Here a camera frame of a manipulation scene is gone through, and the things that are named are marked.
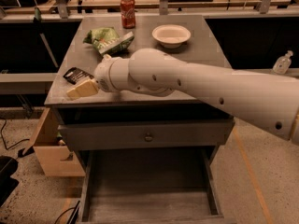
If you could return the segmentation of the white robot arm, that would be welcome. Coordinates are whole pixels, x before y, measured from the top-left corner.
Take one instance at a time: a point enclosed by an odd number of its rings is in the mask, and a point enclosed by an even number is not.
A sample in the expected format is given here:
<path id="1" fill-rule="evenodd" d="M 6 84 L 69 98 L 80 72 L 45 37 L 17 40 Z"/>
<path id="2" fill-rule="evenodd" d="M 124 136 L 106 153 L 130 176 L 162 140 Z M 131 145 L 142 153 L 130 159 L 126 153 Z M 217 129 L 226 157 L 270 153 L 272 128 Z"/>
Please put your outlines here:
<path id="1" fill-rule="evenodd" d="M 131 58 L 104 57 L 66 94 L 75 100 L 106 92 L 132 91 L 165 96 L 181 91 L 273 135 L 299 143 L 299 79 L 187 63 L 157 49 Z"/>

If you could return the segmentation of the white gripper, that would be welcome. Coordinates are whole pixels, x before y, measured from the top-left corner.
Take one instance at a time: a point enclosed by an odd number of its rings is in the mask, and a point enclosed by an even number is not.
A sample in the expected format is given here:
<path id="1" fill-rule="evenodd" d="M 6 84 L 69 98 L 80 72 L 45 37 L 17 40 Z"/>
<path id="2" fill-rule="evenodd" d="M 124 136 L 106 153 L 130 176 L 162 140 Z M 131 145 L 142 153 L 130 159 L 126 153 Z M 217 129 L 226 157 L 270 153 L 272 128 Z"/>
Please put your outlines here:
<path id="1" fill-rule="evenodd" d="M 109 54 L 103 56 L 95 68 L 93 75 L 102 91 L 115 92 L 129 89 L 128 59 L 111 57 Z M 69 89 L 66 94 L 76 100 L 81 97 L 93 96 L 98 93 L 98 86 L 94 79 L 86 79 Z"/>

